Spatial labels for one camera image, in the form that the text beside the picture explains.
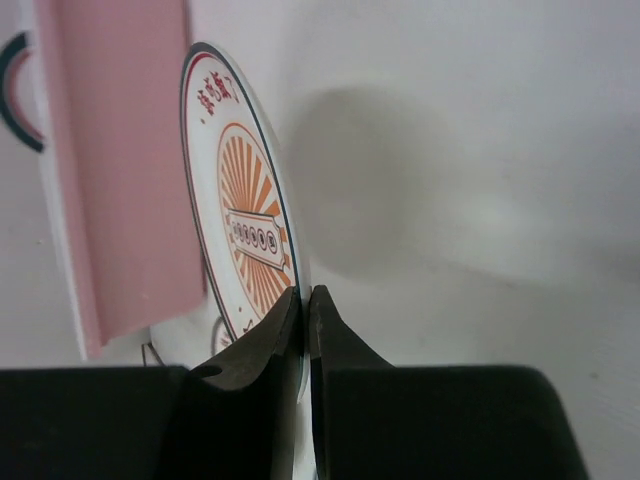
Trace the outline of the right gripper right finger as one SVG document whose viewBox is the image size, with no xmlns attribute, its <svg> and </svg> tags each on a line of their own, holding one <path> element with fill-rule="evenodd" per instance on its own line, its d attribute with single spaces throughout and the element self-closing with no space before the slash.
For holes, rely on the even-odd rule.
<svg viewBox="0 0 640 480">
<path fill-rule="evenodd" d="M 310 297 L 312 429 L 322 479 L 584 479 L 562 402 L 538 370 L 399 367 Z"/>
</svg>

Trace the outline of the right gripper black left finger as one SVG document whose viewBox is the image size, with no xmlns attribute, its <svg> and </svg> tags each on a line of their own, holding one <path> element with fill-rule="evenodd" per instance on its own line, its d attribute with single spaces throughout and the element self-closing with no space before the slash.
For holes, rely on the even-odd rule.
<svg viewBox="0 0 640 480">
<path fill-rule="evenodd" d="M 1 374 L 5 479 L 289 479 L 300 296 L 195 368 Z"/>
</svg>

